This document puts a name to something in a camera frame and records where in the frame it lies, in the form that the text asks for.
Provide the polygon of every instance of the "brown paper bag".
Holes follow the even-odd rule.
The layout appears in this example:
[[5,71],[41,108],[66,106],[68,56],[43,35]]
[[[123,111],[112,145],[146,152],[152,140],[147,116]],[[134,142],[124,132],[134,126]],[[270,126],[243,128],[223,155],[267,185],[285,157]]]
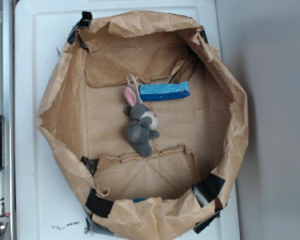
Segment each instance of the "brown paper bag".
[[[175,14],[84,13],[51,76],[38,128],[82,206],[115,236],[171,240],[227,205],[248,144],[247,96],[202,30]],[[144,102],[161,120],[144,159],[123,134],[126,76],[155,84],[183,72],[189,97]],[[98,159],[94,175],[82,157]]]

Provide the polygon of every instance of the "stuffed bunny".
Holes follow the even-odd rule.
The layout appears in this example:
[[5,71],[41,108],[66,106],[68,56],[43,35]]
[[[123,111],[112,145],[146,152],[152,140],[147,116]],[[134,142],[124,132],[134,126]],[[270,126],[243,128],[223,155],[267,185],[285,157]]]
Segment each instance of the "stuffed bunny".
[[159,118],[140,103],[140,98],[131,86],[124,89],[124,96],[130,106],[125,107],[123,112],[131,118],[124,135],[142,157],[148,158],[152,155],[149,139],[156,139],[160,135],[158,131],[154,131],[159,125]]

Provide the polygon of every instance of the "white wall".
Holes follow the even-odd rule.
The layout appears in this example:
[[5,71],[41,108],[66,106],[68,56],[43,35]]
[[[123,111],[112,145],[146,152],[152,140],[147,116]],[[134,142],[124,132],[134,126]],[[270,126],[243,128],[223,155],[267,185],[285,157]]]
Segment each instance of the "white wall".
[[300,240],[300,0],[216,5],[223,61],[249,98],[241,239]]

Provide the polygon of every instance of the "sponge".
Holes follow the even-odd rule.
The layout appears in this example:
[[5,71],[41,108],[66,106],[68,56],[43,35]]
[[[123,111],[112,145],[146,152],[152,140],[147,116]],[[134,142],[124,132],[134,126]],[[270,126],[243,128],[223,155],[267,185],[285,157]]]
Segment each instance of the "sponge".
[[181,99],[190,96],[189,84],[183,81],[179,84],[144,84],[140,86],[140,97],[144,101],[161,101]]

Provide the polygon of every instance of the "pink bunny ear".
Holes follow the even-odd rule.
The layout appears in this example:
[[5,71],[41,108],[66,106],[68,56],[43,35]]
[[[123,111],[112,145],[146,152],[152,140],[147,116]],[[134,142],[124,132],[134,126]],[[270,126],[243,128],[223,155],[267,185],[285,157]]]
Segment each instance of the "pink bunny ear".
[[131,86],[126,86],[124,88],[124,96],[128,101],[130,107],[134,107],[137,103],[137,95],[135,90]]

